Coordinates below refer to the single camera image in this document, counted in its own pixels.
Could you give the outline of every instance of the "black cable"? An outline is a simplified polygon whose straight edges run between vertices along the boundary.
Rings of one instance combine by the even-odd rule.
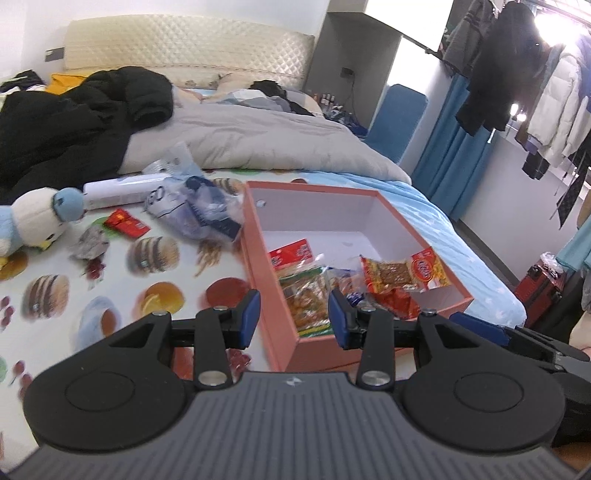
[[[353,116],[357,119],[357,112],[355,112],[355,74],[353,74],[353,84],[351,85],[351,91],[349,92],[349,96],[343,103],[345,107],[347,107],[347,102],[351,99],[351,110],[353,110]]]

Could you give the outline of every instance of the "snack package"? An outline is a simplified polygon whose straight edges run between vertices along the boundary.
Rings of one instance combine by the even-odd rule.
[[[338,288],[352,307],[366,299],[367,288],[361,272],[329,267],[326,270],[326,281],[329,292]]]
[[[379,306],[393,313],[401,320],[416,318],[421,313],[421,307],[411,297],[410,293],[400,288],[395,288],[387,293],[374,294],[372,297]]]
[[[330,328],[328,288],[322,269],[318,268],[318,271],[317,275],[305,276],[283,289],[285,301],[300,335]]]
[[[299,269],[314,260],[312,249],[305,238],[269,252],[273,269],[279,277],[289,275],[288,269]]]
[[[408,261],[403,262],[381,262],[360,258],[365,283],[372,294],[381,295],[392,290],[424,292],[451,285],[443,264],[432,247],[414,254]]]
[[[150,227],[141,220],[132,217],[127,210],[118,208],[116,211],[111,213],[107,220],[105,220],[104,226],[117,230],[131,238],[139,238],[150,231]]]
[[[368,292],[382,294],[395,288],[407,291],[418,289],[405,261],[378,262],[363,256],[360,259]]]
[[[199,176],[164,179],[145,205],[154,217],[194,240],[232,244],[244,223],[239,197]]]
[[[452,283],[447,278],[443,264],[432,247],[410,258],[411,275],[420,291],[447,287]]]

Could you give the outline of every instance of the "food packet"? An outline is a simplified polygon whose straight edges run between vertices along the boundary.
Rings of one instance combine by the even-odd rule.
[[[328,288],[321,268],[319,274],[304,276],[283,289],[295,328],[301,335],[330,328]]]
[[[447,287],[452,284],[447,278],[443,264],[434,252],[433,247],[426,248],[422,252],[413,255],[410,258],[410,270],[420,291]]]
[[[366,298],[367,288],[359,271],[329,267],[326,270],[329,292],[338,288],[352,307]]]
[[[403,262],[381,262],[360,258],[365,283],[372,294],[385,294],[395,289],[424,292],[451,285],[443,264],[432,247],[414,254]]]
[[[421,313],[421,307],[411,297],[410,293],[395,288],[394,290],[372,295],[375,302],[385,308],[390,313],[393,313],[401,320],[410,320],[416,318]]]
[[[269,252],[273,269],[277,277],[288,277],[314,260],[312,249],[305,238]]]
[[[369,293],[383,294],[395,288],[418,290],[407,262],[379,262],[363,256],[360,259]]]

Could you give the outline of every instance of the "metal screw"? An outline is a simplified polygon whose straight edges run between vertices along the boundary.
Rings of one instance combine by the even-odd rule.
[[[371,387],[381,387],[390,382],[390,375],[380,370],[369,370],[361,375],[361,380]]]
[[[226,383],[228,376],[219,370],[207,370],[206,372],[201,372],[197,379],[199,380],[199,383],[203,385],[217,387],[218,385]]]

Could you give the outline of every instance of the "blue bed sheet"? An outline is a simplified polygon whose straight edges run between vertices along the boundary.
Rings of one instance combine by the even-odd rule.
[[[474,297],[466,313],[497,325],[525,322],[525,309],[496,275],[454,231],[447,216],[417,189],[400,181],[353,174],[302,172],[309,183],[379,190],[433,246]]]

